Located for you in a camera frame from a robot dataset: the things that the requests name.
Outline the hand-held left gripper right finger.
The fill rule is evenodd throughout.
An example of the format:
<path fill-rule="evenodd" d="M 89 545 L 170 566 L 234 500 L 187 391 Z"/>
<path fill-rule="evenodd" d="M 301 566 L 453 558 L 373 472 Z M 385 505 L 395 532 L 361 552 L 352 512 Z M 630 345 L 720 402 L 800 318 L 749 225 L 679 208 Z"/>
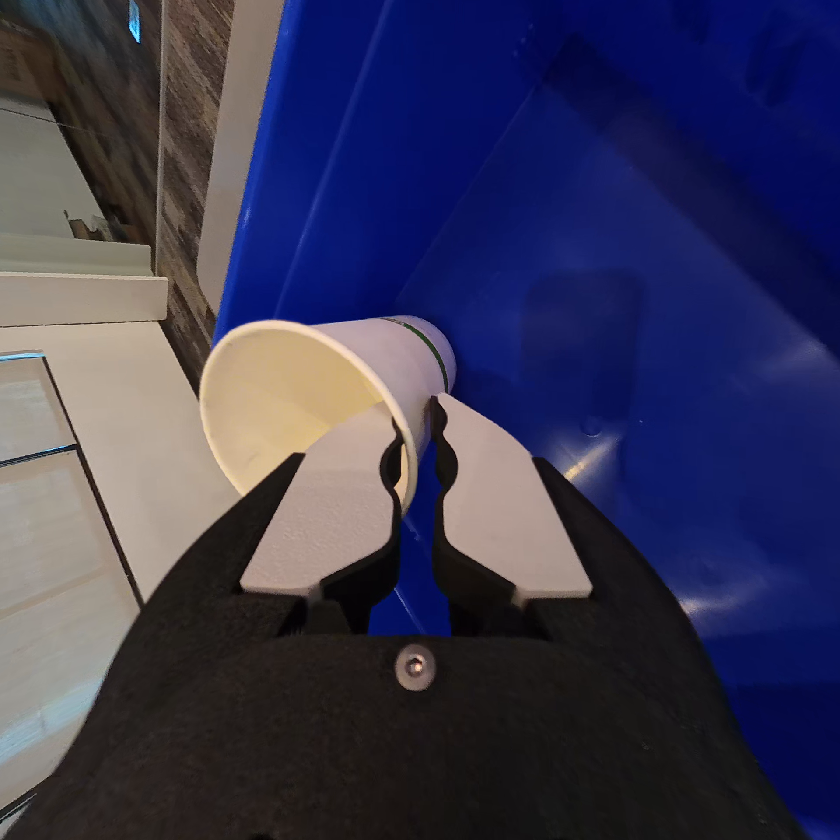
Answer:
<path fill-rule="evenodd" d="M 451 395 L 430 404 L 432 564 L 454 634 L 517 630 L 535 602 L 588 599 L 593 584 L 534 457 Z"/>

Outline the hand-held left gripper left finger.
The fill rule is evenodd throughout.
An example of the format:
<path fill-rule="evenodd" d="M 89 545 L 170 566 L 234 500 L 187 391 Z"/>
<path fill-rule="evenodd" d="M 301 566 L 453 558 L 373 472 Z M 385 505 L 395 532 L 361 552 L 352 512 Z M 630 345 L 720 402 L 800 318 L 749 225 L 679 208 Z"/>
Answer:
<path fill-rule="evenodd" d="M 261 595 L 336 602 L 366 634 L 400 573 L 403 436 L 387 408 L 368 408 L 304 455 L 240 586 Z"/>

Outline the white paper cup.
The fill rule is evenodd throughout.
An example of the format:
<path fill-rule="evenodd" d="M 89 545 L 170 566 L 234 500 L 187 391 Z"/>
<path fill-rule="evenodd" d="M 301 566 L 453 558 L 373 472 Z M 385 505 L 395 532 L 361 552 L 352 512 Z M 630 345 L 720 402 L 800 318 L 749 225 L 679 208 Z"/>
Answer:
<path fill-rule="evenodd" d="M 395 491 L 407 513 L 430 438 L 429 400 L 451 393 L 456 373 L 447 338 L 417 317 L 250 322 L 226 333 L 204 366 L 203 431 L 243 497 L 290 455 L 382 403 L 404 441 Z"/>

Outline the blue plastic bin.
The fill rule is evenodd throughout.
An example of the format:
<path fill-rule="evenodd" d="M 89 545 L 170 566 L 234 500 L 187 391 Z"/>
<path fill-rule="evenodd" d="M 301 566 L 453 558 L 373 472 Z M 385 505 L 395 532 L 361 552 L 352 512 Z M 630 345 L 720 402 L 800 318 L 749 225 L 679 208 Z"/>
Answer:
<path fill-rule="evenodd" d="M 838 838 L 838 2 L 285 2 L 214 341 L 418 316 Z"/>

